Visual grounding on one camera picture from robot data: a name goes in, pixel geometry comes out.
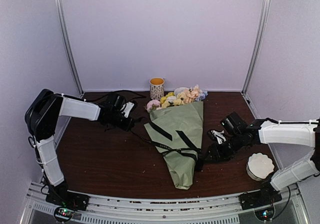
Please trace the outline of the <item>black printed ribbon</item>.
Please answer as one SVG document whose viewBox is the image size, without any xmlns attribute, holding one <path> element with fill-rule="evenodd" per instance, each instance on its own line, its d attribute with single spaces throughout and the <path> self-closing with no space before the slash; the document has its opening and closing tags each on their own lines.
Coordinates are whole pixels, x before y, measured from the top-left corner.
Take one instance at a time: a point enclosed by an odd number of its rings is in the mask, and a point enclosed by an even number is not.
<svg viewBox="0 0 320 224">
<path fill-rule="evenodd" d="M 145 117 L 139 117 L 138 119 L 134 119 L 135 123 L 139 123 L 141 122 L 142 120 L 144 120 Z M 185 133 L 183 131 L 180 131 L 180 130 L 177 130 L 177 134 L 178 136 L 182 139 L 182 141 L 186 144 L 187 147 L 185 148 L 172 148 L 172 147 L 169 147 L 165 144 L 162 144 L 162 143 L 159 143 L 159 142 L 155 142 L 153 140 L 148 140 L 148 139 L 145 139 L 144 137 L 138 135 L 137 133 L 133 132 L 132 129 L 129 131 L 131 132 L 133 135 L 137 136 L 139 139 L 141 139 L 143 142 L 146 142 L 154 147 L 158 147 L 158 148 L 161 148 L 161 149 L 164 149 L 163 152 L 161 152 L 161 155 L 163 157 L 167 156 L 169 153 L 172 153 L 172 152 L 176 152 L 178 154 L 180 154 L 181 156 L 184 156 L 184 157 L 190 157 L 192 158 L 194 161 L 195 161 L 195 171 L 197 172 L 200 172 L 203 170 L 203 166 L 204 166 L 204 156 L 202 154 L 202 149 L 201 148 L 198 148 L 196 147 L 191 141 L 190 139 L 185 135 Z"/>
</svg>

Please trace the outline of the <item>pale pink rose stem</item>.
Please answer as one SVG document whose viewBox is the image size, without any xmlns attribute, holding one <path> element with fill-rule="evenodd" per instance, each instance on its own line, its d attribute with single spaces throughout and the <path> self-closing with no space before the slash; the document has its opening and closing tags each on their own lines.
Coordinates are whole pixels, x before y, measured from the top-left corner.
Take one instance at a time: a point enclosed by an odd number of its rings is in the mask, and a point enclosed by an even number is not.
<svg viewBox="0 0 320 224">
<path fill-rule="evenodd" d="M 145 109 L 148 113 L 150 113 L 153 110 L 156 110 L 157 108 L 161 107 L 161 102 L 157 99 L 150 100 L 146 106 Z"/>
</svg>

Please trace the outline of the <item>green wrapping paper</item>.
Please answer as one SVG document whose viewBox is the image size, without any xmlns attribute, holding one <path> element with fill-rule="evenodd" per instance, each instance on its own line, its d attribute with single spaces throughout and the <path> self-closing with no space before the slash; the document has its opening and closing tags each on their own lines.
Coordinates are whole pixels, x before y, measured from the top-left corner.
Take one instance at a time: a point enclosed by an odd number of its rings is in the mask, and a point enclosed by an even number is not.
<svg viewBox="0 0 320 224">
<path fill-rule="evenodd" d="M 177 107 L 168 107 L 152 111 L 150 122 L 145 129 L 151 140 L 172 148 L 185 148 L 186 144 L 178 136 L 177 130 L 183 131 L 190 141 L 202 148 L 204 103 L 192 102 Z M 158 152 L 164 149 L 156 147 Z M 175 188 L 188 190 L 193 184 L 195 161 L 176 152 L 163 157 Z"/>
</svg>

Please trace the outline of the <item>blue fake flower stem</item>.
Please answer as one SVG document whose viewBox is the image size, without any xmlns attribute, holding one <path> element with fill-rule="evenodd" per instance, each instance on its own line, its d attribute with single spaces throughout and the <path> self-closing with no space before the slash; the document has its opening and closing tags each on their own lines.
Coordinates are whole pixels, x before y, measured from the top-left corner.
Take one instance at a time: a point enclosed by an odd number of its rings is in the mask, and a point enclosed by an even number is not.
<svg viewBox="0 0 320 224">
<path fill-rule="evenodd" d="M 196 101 L 203 101 L 208 95 L 207 91 L 199 90 L 198 96 L 196 97 Z"/>
</svg>

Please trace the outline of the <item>pink fake flower stem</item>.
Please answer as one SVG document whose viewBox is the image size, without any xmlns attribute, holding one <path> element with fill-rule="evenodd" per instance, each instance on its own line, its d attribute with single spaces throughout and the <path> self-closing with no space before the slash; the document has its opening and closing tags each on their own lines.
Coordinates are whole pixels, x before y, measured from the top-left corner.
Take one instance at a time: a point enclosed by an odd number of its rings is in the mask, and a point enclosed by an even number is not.
<svg viewBox="0 0 320 224">
<path fill-rule="evenodd" d="M 182 98 L 185 104 L 192 103 L 195 101 L 200 101 L 203 91 L 199 88 L 198 85 L 185 89 L 181 92 Z"/>
</svg>

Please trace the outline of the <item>cream fake flower bunch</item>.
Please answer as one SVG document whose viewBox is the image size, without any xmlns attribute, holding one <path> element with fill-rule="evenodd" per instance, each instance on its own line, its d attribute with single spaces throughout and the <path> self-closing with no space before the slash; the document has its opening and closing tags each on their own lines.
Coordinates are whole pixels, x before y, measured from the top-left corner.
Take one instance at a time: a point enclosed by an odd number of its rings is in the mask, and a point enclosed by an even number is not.
<svg viewBox="0 0 320 224">
<path fill-rule="evenodd" d="M 166 96 L 161 97 L 160 99 L 160 107 L 168 108 L 173 106 L 180 106 L 185 104 L 185 97 L 184 93 L 179 93 L 177 96 L 174 95 L 173 92 L 168 93 Z"/>
</svg>

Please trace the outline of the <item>white round bowl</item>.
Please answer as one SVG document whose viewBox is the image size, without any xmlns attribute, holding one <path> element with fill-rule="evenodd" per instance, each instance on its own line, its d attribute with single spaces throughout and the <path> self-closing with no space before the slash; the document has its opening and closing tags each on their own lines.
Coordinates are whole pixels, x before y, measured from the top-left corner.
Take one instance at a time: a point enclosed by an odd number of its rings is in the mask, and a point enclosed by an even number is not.
<svg viewBox="0 0 320 224">
<path fill-rule="evenodd" d="M 174 94 L 177 96 L 179 93 L 183 92 L 184 90 L 189 90 L 189 88 L 187 87 L 179 87 L 179 88 L 176 88 L 174 90 Z"/>
</svg>

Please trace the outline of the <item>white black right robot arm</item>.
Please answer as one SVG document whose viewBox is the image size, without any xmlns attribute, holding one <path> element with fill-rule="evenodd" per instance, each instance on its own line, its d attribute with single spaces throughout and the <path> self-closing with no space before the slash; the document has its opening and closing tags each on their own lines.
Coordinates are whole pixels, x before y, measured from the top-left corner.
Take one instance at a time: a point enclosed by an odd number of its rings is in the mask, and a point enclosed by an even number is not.
<svg viewBox="0 0 320 224">
<path fill-rule="evenodd" d="M 248 124 L 233 112 L 221 121 L 228 137 L 214 130 L 208 131 L 212 144 L 208 147 L 204 159 L 211 163 L 226 162 L 242 148 L 255 144 L 287 145 L 293 147 L 294 150 L 297 150 L 299 146 L 309 148 L 309 153 L 299 160 L 268 176 L 264 188 L 256 194 L 256 200 L 265 205 L 275 197 L 276 191 L 320 174 L 319 122 L 318 119 L 280 121 L 265 118 L 255 119 Z"/>
</svg>

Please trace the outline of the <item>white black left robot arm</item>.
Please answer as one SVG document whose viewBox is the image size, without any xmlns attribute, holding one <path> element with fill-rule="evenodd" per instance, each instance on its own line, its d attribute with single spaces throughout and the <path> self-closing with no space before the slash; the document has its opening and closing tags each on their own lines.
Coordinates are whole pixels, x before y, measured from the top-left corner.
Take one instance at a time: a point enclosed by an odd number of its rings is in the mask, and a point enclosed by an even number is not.
<svg viewBox="0 0 320 224">
<path fill-rule="evenodd" d="M 136 100 L 127 101 L 118 92 L 103 96 L 101 103 L 88 102 L 77 97 L 42 89 L 25 114 L 25 122 L 36 149 L 38 163 L 51 186 L 65 183 L 55 149 L 55 130 L 62 116 L 97 121 L 101 125 L 130 131 L 137 120 L 130 117 Z"/>
</svg>

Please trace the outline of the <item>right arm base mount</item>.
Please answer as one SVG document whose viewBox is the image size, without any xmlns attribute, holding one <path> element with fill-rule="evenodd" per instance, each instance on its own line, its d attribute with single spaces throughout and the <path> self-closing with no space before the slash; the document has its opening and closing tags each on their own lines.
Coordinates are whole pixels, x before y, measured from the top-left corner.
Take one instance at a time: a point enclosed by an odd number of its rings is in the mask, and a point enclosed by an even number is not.
<svg viewBox="0 0 320 224">
<path fill-rule="evenodd" d="M 239 200 L 242 210 L 254 209 L 256 218 L 267 222 L 275 216 L 274 204 L 282 200 L 282 195 L 270 184 L 265 184 L 260 190 L 244 192 Z"/>
</svg>

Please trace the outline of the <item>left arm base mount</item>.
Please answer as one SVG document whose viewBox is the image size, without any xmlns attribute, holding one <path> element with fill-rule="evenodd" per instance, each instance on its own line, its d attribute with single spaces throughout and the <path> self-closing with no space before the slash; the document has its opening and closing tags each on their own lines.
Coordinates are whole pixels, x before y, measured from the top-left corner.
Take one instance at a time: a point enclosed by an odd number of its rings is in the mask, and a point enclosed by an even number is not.
<svg viewBox="0 0 320 224">
<path fill-rule="evenodd" d="M 66 181 L 53 186 L 48 184 L 46 202 L 56 205 L 53 215 L 56 221 L 65 223 L 73 218 L 76 211 L 86 211 L 89 196 L 86 194 L 71 192 Z"/>
</svg>

